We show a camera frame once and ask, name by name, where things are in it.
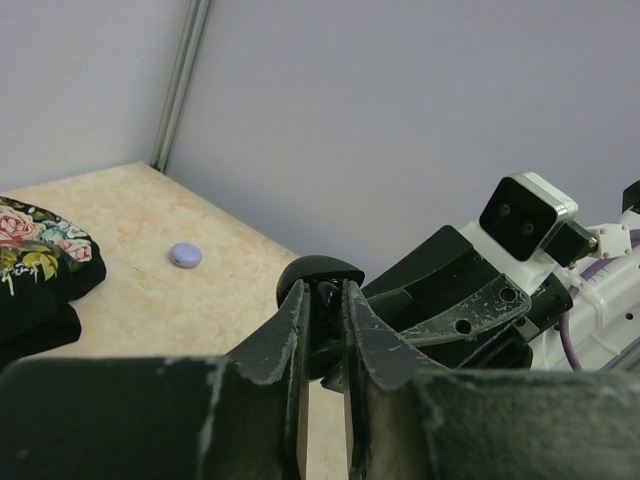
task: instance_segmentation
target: white wall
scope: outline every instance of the white wall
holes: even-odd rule
[[[0,190],[151,155],[188,0],[0,2]]]
[[[528,169],[617,219],[640,2],[218,0],[170,175],[371,278]]]

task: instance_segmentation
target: pink rose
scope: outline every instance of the pink rose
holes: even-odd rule
[[[60,240],[58,246],[78,262],[91,260],[91,242],[82,239]]]
[[[42,225],[33,223],[31,215],[0,205],[0,238],[33,240],[42,230]]]
[[[0,233],[0,247],[13,247],[20,248],[20,242],[18,240],[14,240],[13,238],[5,238]]]

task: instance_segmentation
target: black fabric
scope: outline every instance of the black fabric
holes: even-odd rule
[[[71,305],[64,305],[51,320],[0,343],[0,370],[27,355],[78,341],[82,326]]]
[[[76,341],[68,302],[107,274],[87,232],[49,210],[0,197],[0,368]]]

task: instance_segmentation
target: camera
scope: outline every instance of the camera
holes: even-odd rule
[[[533,172],[503,178],[480,227],[516,260],[527,261],[578,214],[578,204]]]

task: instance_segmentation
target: purple disc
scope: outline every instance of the purple disc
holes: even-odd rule
[[[182,268],[194,268],[202,260],[202,252],[191,243],[176,243],[169,252],[173,263]]]

